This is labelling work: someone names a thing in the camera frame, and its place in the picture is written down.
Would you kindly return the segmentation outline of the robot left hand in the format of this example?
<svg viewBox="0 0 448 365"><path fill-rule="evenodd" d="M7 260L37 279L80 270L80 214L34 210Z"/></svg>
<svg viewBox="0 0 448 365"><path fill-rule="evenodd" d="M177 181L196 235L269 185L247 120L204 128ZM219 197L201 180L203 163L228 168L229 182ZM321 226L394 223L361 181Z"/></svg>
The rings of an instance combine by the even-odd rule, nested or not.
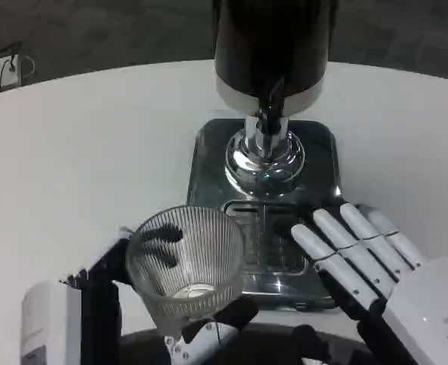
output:
<svg viewBox="0 0 448 365"><path fill-rule="evenodd" d="M32 286L21 303L21 364L119 364L122 311L118 283L129 284L124 227L93 264L60 281ZM209 319L191 323L178 340L156 339L161 364L202 364L232 342L258 313L239 297Z"/></svg>

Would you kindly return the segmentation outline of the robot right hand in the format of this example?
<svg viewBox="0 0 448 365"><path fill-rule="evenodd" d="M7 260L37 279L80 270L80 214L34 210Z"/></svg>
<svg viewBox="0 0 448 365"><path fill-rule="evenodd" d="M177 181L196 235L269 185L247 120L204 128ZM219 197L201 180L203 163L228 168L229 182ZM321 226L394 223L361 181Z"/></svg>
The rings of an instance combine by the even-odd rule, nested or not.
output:
<svg viewBox="0 0 448 365"><path fill-rule="evenodd" d="M384 364L448 364L448 256L425 258L381 210L337 199L274 225Z"/></svg>

